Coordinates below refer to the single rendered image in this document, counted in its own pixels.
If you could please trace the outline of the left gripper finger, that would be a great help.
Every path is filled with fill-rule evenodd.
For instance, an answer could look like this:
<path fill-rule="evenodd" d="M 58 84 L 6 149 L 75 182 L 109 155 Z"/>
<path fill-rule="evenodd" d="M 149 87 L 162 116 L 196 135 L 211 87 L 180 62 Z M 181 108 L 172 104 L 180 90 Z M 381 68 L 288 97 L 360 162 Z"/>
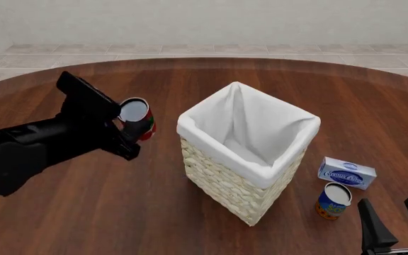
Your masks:
<path fill-rule="evenodd" d="M 136 143 L 147 132 L 147 121 L 125 121 L 121 130 L 122 136 L 130 143 Z"/>

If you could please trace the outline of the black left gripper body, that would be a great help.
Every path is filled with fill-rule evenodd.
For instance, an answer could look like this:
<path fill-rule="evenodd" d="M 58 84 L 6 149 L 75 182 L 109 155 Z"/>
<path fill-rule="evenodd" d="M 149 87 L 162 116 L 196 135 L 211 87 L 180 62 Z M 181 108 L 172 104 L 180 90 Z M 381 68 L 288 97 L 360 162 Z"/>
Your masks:
<path fill-rule="evenodd" d="M 56 87 L 66 96 L 57 116 L 72 122 L 67 137 L 81 154 L 102 149 L 128 161 L 138 157 L 138 143 L 125 140 L 113 122 L 120 114 L 119 103 L 69 72 L 60 74 Z"/>

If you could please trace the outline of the woven basket with white liner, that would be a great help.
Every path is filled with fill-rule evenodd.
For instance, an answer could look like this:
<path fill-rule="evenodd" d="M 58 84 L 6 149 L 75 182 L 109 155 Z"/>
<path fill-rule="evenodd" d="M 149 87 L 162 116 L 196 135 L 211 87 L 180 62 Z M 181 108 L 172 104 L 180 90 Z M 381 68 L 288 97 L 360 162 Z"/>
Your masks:
<path fill-rule="evenodd" d="M 318 116 L 232 82 L 178 117 L 187 177 L 253 226 L 293 179 Z"/>

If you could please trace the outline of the blue yellow soup can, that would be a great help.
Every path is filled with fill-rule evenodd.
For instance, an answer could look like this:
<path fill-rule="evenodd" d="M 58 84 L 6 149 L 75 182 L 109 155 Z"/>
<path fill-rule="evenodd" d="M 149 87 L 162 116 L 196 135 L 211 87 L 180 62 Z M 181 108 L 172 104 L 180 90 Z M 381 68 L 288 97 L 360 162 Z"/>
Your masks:
<path fill-rule="evenodd" d="M 325 185 L 315 203 L 316 212 L 327 220 L 337 220 L 351 205 L 352 195 L 347 187 L 337 182 Z"/>

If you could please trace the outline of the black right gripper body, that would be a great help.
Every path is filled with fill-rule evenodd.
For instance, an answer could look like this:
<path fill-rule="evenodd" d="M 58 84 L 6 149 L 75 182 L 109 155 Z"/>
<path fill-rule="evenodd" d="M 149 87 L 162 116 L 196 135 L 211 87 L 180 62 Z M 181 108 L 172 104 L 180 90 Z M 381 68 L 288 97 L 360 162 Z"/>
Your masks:
<path fill-rule="evenodd" d="M 361 255 L 408 255 L 408 248 L 392 249 L 384 248 L 362 248 Z"/>

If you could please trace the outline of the blue white cream cheese box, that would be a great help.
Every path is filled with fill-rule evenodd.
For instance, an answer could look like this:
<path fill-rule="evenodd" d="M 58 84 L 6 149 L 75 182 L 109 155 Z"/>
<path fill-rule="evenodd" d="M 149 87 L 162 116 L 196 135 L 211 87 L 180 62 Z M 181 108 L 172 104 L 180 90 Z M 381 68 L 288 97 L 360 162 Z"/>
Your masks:
<path fill-rule="evenodd" d="M 377 178 L 372 167 L 324 157 L 317 174 L 321 180 L 337 182 L 365 191 Z"/>

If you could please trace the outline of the red tomato sauce can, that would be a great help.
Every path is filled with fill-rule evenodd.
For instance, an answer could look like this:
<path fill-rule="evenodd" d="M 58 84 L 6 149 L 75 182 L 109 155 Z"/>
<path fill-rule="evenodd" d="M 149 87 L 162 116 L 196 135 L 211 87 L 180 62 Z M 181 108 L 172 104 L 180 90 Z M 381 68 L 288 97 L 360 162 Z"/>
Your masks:
<path fill-rule="evenodd" d="M 118 120 L 123 124 L 125 121 L 138 122 L 147 121 L 147 132 L 141 136 L 138 142 L 148 140 L 157 130 L 154 116 L 150 110 L 148 102 L 139 97 L 125 99 L 120 104 L 120 114 Z"/>

